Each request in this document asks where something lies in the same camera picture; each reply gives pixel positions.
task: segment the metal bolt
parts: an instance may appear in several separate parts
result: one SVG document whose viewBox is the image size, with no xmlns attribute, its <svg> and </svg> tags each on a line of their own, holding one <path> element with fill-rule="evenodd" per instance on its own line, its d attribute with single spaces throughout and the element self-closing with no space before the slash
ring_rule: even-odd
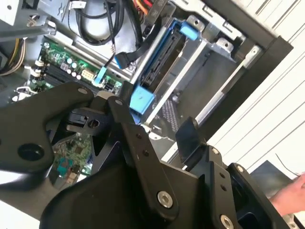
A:
<svg viewBox="0 0 305 229">
<path fill-rule="evenodd" d="M 219 154 L 218 150 L 215 149 L 215 148 L 212 148 L 212 151 L 213 151 L 215 154 Z"/>
<path fill-rule="evenodd" d="M 221 215 L 220 221 L 224 225 L 225 229 L 234 229 L 232 221 L 226 215 Z"/>
<path fill-rule="evenodd" d="M 173 199 L 170 194 L 165 191 L 158 192 L 157 195 L 159 203 L 165 208 L 171 208 L 173 206 Z"/>
<path fill-rule="evenodd" d="M 237 166 L 238 171 L 240 171 L 241 173 L 244 172 L 244 169 L 241 166 Z"/>
<path fill-rule="evenodd" d="M 143 150 L 143 155 L 144 156 L 149 156 L 149 152 L 147 150 Z"/>
<path fill-rule="evenodd" d="M 118 99 L 116 99 L 115 102 L 116 102 L 118 105 L 120 105 L 120 106 L 123 105 L 122 101 L 120 101 L 120 100 L 118 100 Z"/>
<path fill-rule="evenodd" d="M 129 64 L 128 70 L 129 70 L 129 71 L 133 71 L 133 69 L 134 69 L 134 65 L 133 65 L 133 64 Z"/>
<path fill-rule="evenodd" d="M 47 42 L 45 42 L 45 43 L 43 44 L 43 46 L 46 47 L 46 48 L 48 49 L 48 48 L 50 47 L 50 44 L 47 43 Z"/>
<path fill-rule="evenodd" d="M 82 93 L 82 94 L 87 94 L 87 93 L 88 93 L 88 92 L 87 92 L 85 89 L 83 89 L 83 88 L 79 88 L 78 91 L 79 91 L 80 93 Z"/>
</svg>

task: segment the black cable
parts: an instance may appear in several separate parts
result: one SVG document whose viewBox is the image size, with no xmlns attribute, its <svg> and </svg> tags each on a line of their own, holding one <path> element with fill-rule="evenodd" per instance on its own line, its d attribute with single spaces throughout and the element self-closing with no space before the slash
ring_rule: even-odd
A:
<svg viewBox="0 0 305 229">
<path fill-rule="evenodd" d="M 135 40 L 136 40 L 135 46 L 138 49 L 143 43 L 139 14 L 138 14 L 132 0 L 125 0 L 124 6 L 127 11 L 130 22 L 132 24 L 132 29 L 133 29 Z"/>
<path fill-rule="evenodd" d="M 300 176 L 300 175 L 298 175 L 298 174 L 292 172 L 290 169 L 288 169 L 288 168 L 284 165 L 284 163 L 281 161 L 280 157 L 279 157 L 277 154 L 275 154 L 275 155 L 277 156 L 277 158 L 278 158 L 279 161 L 282 163 L 282 165 L 284 166 L 285 169 L 287 169 L 289 172 L 291 172 L 292 174 L 296 175 L 297 177 Z"/>
<path fill-rule="evenodd" d="M 110 32 L 110 37 L 112 41 L 112 45 L 114 46 L 114 52 L 112 57 L 107 61 L 107 63 L 104 65 L 105 68 L 108 67 L 108 65 L 111 63 L 115 56 L 115 39 L 114 39 L 114 32 L 113 32 L 113 22 L 112 22 L 112 17 L 111 17 L 111 12 L 110 12 L 110 7 L 107 1 L 105 1 L 105 8 L 106 8 L 106 13 L 107 13 L 107 18 L 108 18 L 108 25 L 109 25 L 109 32 Z"/>
<path fill-rule="evenodd" d="M 113 28 L 114 36 L 116 36 L 122 28 L 123 19 L 124 19 L 124 10 L 122 0 L 117 0 L 115 11 L 117 12 L 115 15 L 115 24 Z M 111 36 L 107 37 L 103 40 L 97 40 L 94 37 L 90 36 L 85 29 L 83 28 L 83 16 L 76 13 L 76 21 L 78 24 L 78 29 L 80 33 L 80 37 L 86 41 L 90 45 L 100 46 L 108 43 L 111 40 Z"/>
<path fill-rule="evenodd" d="M 107 17 L 107 12 L 100 14 L 100 15 L 94 15 L 94 16 L 84 13 L 81 9 L 75 9 L 75 12 L 77 12 L 81 16 L 88 18 L 88 19 L 103 19 L 103 18 Z M 115 7 L 110 7 L 110 14 L 113 14 L 114 12 L 115 12 Z"/>
<path fill-rule="evenodd" d="M 113 22 L 112 22 L 109 3 L 107 1 L 105 1 L 105 8 L 106 8 L 106 14 L 107 14 L 107 19 L 108 19 L 110 37 L 111 37 L 112 44 L 114 45 L 115 41 L 114 41 Z"/>
<path fill-rule="evenodd" d="M 154 39 L 160 32 L 162 27 L 162 19 L 159 17 L 151 31 L 151 33 L 147 36 L 147 38 L 142 43 L 141 47 L 134 52 L 125 53 L 121 52 L 115 56 L 116 62 L 118 63 L 121 69 L 125 69 L 129 66 L 131 62 L 136 61 L 139 57 L 141 57 L 152 45 Z"/>
</svg>

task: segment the yellow wire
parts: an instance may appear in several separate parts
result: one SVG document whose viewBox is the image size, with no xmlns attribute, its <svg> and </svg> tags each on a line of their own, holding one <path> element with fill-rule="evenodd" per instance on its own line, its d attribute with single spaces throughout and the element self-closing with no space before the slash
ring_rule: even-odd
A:
<svg viewBox="0 0 305 229">
<path fill-rule="evenodd" d="M 11 56 L 11 59 L 9 61 L 9 65 L 12 63 L 12 61 L 15 59 L 16 54 L 17 54 L 17 50 L 18 50 L 18 44 L 19 44 L 19 39 L 16 39 L 15 41 L 15 48 L 14 48 L 14 52 L 13 55 Z"/>
<path fill-rule="evenodd" d="M 140 7 L 140 9 L 144 12 L 145 15 L 148 14 L 148 10 L 140 3 L 140 0 L 136 0 L 138 6 Z"/>
</svg>

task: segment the power supply cable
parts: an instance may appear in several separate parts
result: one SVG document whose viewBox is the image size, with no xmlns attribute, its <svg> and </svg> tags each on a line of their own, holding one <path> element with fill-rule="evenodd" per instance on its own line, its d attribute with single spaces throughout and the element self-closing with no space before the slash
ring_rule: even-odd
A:
<svg viewBox="0 0 305 229">
<path fill-rule="evenodd" d="M 138 48 L 140 48 L 140 46 L 142 45 L 142 42 L 143 42 L 140 17 L 139 17 L 137 9 L 135 8 L 132 0 L 125 0 L 124 7 L 126 9 L 129 20 L 131 22 L 135 40 L 136 40 L 135 46 L 138 49 Z"/>
<path fill-rule="evenodd" d="M 123 25 L 124 8 L 123 8 L 122 0 L 117 0 L 116 5 L 115 5 L 115 12 L 116 12 L 116 15 L 115 15 L 114 28 L 113 28 L 114 36 L 116 36 L 119 33 L 119 31 L 121 30 L 122 25 Z M 86 41 L 90 45 L 100 46 L 100 45 L 105 45 L 106 43 L 108 43 L 111 40 L 110 35 L 106 39 L 102 39 L 102 40 L 97 40 L 96 38 L 89 35 L 83 27 L 83 18 L 84 17 L 82 15 L 76 13 L 76 21 L 77 21 L 80 37 L 84 41 Z"/>
</svg>

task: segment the green circuit board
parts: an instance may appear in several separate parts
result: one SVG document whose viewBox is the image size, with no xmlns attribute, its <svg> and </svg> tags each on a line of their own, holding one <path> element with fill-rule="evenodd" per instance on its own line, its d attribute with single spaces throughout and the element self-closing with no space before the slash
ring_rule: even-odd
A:
<svg viewBox="0 0 305 229">
<path fill-rule="evenodd" d="M 122 79 L 111 71 L 106 71 L 99 84 L 93 83 L 100 69 L 49 39 L 44 40 L 40 56 L 42 61 L 55 65 L 68 74 L 72 74 L 73 77 L 78 77 L 79 80 L 91 83 L 114 94 L 117 94 L 122 86 Z"/>
</svg>

